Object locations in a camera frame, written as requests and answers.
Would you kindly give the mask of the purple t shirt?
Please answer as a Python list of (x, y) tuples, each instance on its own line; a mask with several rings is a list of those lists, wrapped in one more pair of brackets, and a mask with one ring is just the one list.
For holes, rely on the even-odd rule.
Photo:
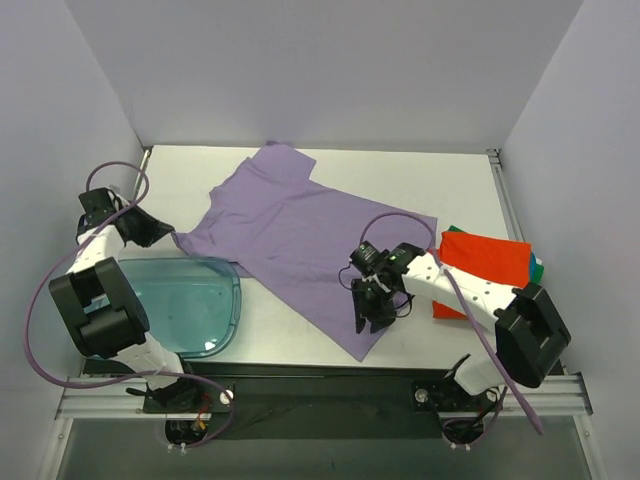
[(173, 240), (190, 256), (237, 265), (361, 361), (381, 335), (356, 332), (339, 269), (370, 220), (376, 222), (370, 241), (388, 249), (403, 242), (428, 246), (437, 220), (405, 218), (398, 208), (318, 184), (310, 178), (315, 165), (284, 144), (262, 147), (211, 190), (199, 224)]

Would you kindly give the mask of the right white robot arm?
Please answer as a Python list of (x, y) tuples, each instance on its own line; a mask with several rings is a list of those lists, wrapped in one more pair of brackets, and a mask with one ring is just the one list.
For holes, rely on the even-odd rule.
[(495, 283), (441, 263), (434, 254), (402, 243), (378, 250), (361, 243), (350, 263), (356, 331), (376, 333), (395, 322), (395, 298), (424, 297), (462, 311), (476, 332), (493, 332), (483, 359), (467, 357), (443, 383), (448, 404), (465, 408), (486, 390), (513, 383), (539, 387), (569, 345), (571, 336), (548, 292), (530, 282), (519, 288)]

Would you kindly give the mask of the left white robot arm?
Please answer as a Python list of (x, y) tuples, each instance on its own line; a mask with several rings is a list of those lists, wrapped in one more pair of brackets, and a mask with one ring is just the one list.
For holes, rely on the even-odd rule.
[(185, 364), (150, 332), (144, 307), (118, 260), (129, 242), (148, 248), (174, 231), (108, 188), (79, 195), (84, 214), (80, 251), (67, 272), (49, 282), (49, 293), (81, 354), (114, 360), (146, 382), (143, 396), (167, 410), (188, 412), (202, 399), (201, 385), (184, 376)]

